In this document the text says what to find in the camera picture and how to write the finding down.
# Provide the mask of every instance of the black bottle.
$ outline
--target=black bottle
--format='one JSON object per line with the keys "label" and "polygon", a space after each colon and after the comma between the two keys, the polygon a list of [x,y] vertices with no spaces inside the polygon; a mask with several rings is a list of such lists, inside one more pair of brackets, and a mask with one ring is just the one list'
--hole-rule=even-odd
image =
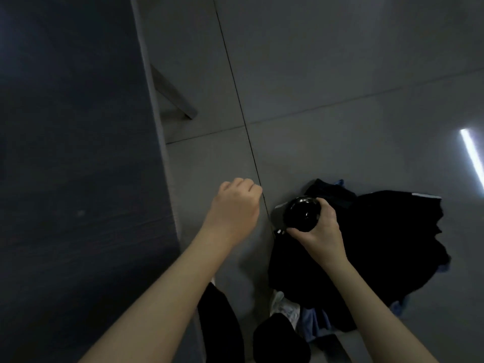
{"label": "black bottle", "polygon": [[288,228],[309,232],[318,223],[320,213],[321,204],[318,200],[309,196],[296,197],[287,204],[283,222]]}

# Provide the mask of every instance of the floor tile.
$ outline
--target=floor tile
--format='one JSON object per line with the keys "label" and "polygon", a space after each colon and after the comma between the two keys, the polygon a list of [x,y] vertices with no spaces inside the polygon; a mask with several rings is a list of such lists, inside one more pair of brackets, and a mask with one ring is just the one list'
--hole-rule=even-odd
{"label": "floor tile", "polygon": [[[316,177],[343,178],[357,194],[391,189],[442,196],[437,239],[452,257],[451,269],[410,296],[403,318],[445,362],[476,360],[484,337],[478,287],[484,191],[459,134],[469,128],[484,157],[482,91],[484,72],[475,72],[248,127],[269,211]],[[357,338],[345,339],[355,351],[348,354],[366,361]]]}
{"label": "floor tile", "polygon": [[[169,144],[170,167],[175,182],[181,245],[185,248],[201,226],[219,185],[235,177],[257,182],[257,172],[245,128]],[[258,225],[236,247],[220,268],[215,285],[221,289],[239,318],[246,356],[252,356],[252,332],[269,317],[267,268],[272,249],[269,219],[263,201]]]}
{"label": "floor tile", "polygon": [[151,0],[145,9],[150,62],[198,110],[190,120],[158,94],[166,142],[242,126],[213,0]]}
{"label": "floor tile", "polygon": [[216,0],[248,122],[484,67],[482,0]]}

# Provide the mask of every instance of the finger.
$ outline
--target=finger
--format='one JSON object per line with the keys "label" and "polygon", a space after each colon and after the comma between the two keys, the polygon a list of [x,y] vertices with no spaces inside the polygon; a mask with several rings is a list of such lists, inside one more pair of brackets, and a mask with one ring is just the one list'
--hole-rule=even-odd
{"label": "finger", "polygon": [[257,201],[259,201],[260,200],[260,196],[262,195],[262,187],[260,187],[259,185],[254,184],[250,188],[249,192],[251,194],[254,194],[254,196],[257,199]]}
{"label": "finger", "polygon": [[234,180],[232,181],[232,183],[230,184],[230,188],[232,187],[237,187],[239,185],[239,183],[242,183],[244,182],[244,179],[243,178],[240,178],[240,177],[237,177],[237,178],[234,178]]}
{"label": "finger", "polygon": [[250,178],[246,178],[241,183],[239,183],[238,187],[240,189],[249,191],[253,184],[254,184],[254,181],[252,181]]}
{"label": "finger", "polygon": [[335,209],[321,197],[316,197],[316,200],[321,204],[321,213],[319,214],[319,219],[336,219]]}
{"label": "finger", "polygon": [[288,228],[288,229],[286,229],[286,231],[287,231],[287,233],[289,233],[289,235],[292,238],[297,239],[299,242],[305,242],[306,241],[307,232],[301,232],[299,229],[296,229],[296,228]]}
{"label": "finger", "polygon": [[229,186],[230,186],[230,182],[229,181],[225,181],[218,188],[218,193],[220,194],[222,191],[225,191]]}

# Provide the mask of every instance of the dark wooden table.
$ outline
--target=dark wooden table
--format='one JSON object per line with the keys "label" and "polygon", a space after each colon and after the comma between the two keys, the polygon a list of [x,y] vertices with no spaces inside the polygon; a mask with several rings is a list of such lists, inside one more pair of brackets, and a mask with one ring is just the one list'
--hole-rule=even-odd
{"label": "dark wooden table", "polygon": [[0,0],[1,361],[76,361],[179,254],[135,15]]}

